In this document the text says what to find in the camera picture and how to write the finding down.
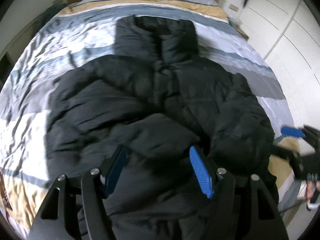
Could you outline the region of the right hand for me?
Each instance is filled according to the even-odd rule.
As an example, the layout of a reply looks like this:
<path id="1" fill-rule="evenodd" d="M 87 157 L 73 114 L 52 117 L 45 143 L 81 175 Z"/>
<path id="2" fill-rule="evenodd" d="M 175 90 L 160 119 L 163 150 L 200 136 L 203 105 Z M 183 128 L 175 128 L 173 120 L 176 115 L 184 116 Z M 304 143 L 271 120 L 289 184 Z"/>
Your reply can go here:
<path id="1" fill-rule="evenodd" d="M 306 193 L 305 197 L 309 203 L 315 204 L 318 197 L 314 197 L 313 195 L 319 191 L 319 181 L 307 181 L 306 182 Z"/>

